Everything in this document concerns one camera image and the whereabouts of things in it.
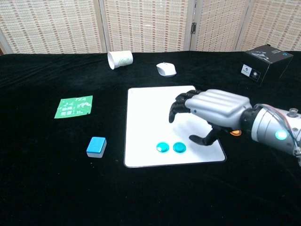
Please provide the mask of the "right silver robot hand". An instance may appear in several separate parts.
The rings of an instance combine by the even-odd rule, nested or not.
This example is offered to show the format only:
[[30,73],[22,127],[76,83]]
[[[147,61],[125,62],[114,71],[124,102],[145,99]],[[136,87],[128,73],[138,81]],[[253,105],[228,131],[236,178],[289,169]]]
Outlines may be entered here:
[[212,145],[223,132],[241,129],[240,119],[246,110],[252,109],[250,99],[219,89],[189,90],[175,98],[169,110],[169,123],[178,113],[191,113],[211,125],[206,137],[190,135],[189,139],[202,146]]

